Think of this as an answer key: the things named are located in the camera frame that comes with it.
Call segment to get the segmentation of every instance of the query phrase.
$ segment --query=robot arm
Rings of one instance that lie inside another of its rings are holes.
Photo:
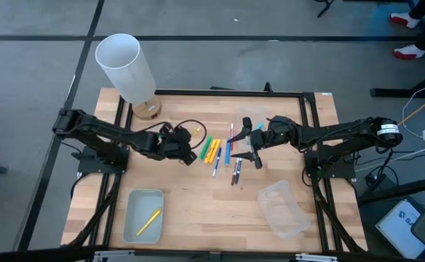
[[[233,157],[242,157],[255,162],[257,169],[262,168],[258,151],[264,148],[290,143],[301,153],[310,151],[318,143],[343,139],[344,142],[335,146],[324,145],[324,150],[318,155],[318,164],[335,163],[342,156],[350,155],[371,146],[378,152],[380,148],[397,146],[402,142],[397,123],[391,119],[376,117],[359,119],[354,122],[335,124],[326,127],[303,127],[285,116],[275,116],[269,120],[267,131],[253,130],[249,117],[243,119],[242,131],[229,141],[249,139],[251,151],[235,154]]]
[[[136,132],[117,127],[84,113],[82,110],[61,109],[52,131],[59,138],[75,138],[98,152],[101,159],[112,164],[122,161],[119,143],[131,146],[134,151],[157,161],[179,159],[187,165],[193,163],[196,154],[189,145],[191,135],[187,129],[161,122],[159,132],[139,130]],[[113,142],[106,142],[100,137]]]

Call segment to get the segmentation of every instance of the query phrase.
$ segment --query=yellow marker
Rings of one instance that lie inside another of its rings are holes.
[[[211,157],[208,159],[208,163],[212,164],[215,159],[215,155],[218,154],[219,147],[221,146],[221,139],[218,139],[217,143],[214,146],[214,151],[211,154]]]
[[[161,209],[156,210],[156,212],[154,212],[154,214],[151,216],[151,218],[149,218],[148,222],[146,222],[145,226],[143,226],[140,231],[137,233],[137,237],[139,237],[141,235],[141,233],[143,233],[143,231],[145,231],[145,229],[149,226],[149,224],[151,224],[154,219],[157,218],[157,216],[161,213]]]
[[[213,154],[214,148],[215,148],[215,144],[218,142],[217,139],[213,139],[212,143],[211,143],[211,147],[210,150],[207,152],[206,157],[204,158],[204,163],[209,164],[210,162],[210,157]]]

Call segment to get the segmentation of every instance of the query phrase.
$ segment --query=green marker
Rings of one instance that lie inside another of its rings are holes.
[[[211,136],[208,136],[208,137],[207,137],[206,144],[204,145],[204,147],[203,147],[203,151],[201,151],[201,155],[199,156],[199,158],[200,158],[201,160],[204,160],[204,156],[205,156],[205,154],[206,154],[207,148],[209,148],[209,146],[210,146],[210,143],[211,143],[211,140],[212,140],[212,139],[213,139],[213,138],[211,138]]]

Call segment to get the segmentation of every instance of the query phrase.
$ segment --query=clear plastic container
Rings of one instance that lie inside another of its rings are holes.
[[[310,225],[285,180],[259,191],[258,203],[272,231],[281,239],[294,237]]]
[[[237,110],[237,120],[234,123],[234,135],[242,131],[243,128],[243,118],[250,117],[251,123],[253,124],[253,130],[261,126],[262,130],[267,130],[269,121],[266,118],[272,118],[269,111],[267,111],[262,106],[240,106]],[[237,142],[234,142],[234,146],[238,146],[240,151],[250,151],[250,141],[248,139],[243,139]]]

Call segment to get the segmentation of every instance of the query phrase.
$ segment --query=wooden table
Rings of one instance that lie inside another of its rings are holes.
[[[196,119],[207,127],[207,134],[225,140],[230,136],[230,123],[237,123],[237,110],[259,107],[269,114],[290,117],[301,124],[301,112],[296,98],[250,98],[218,96],[160,95],[161,114],[150,121],[134,118],[132,130],[139,130],[161,121],[172,125],[184,119]],[[337,124],[337,113],[331,94],[315,93],[319,121],[322,126]],[[103,88],[100,92],[95,115],[113,122],[119,93]],[[126,113],[121,123],[125,123]],[[186,124],[193,132],[198,124]],[[202,131],[193,135],[191,145],[202,137]],[[202,146],[194,151],[201,151]],[[223,158],[217,177],[212,176],[213,166],[199,159],[190,167],[178,161],[156,162],[135,152],[130,153],[127,173],[122,176],[116,204],[110,247],[163,249],[163,250],[223,250],[261,252],[321,252],[314,197],[311,188],[301,182],[303,155],[293,147],[277,146],[260,151],[263,168],[256,170],[254,164],[243,161],[239,185],[231,186],[233,165],[225,166]],[[101,183],[101,174],[91,174],[75,188],[62,243],[69,243],[83,229],[95,211]],[[311,220],[311,226],[289,240],[273,235],[261,212],[258,191],[280,180],[290,184],[290,190],[300,208]],[[343,179],[332,179],[332,189],[338,218],[357,244],[367,248],[353,188]],[[129,193],[137,188],[158,188],[164,192],[164,223],[162,237],[154,245],[132,245],[122,239],[125,210]],[[329,245],[333,249],[330,222],[325,219]],[[100,223],[97,244],[102,242],[106,219]]]

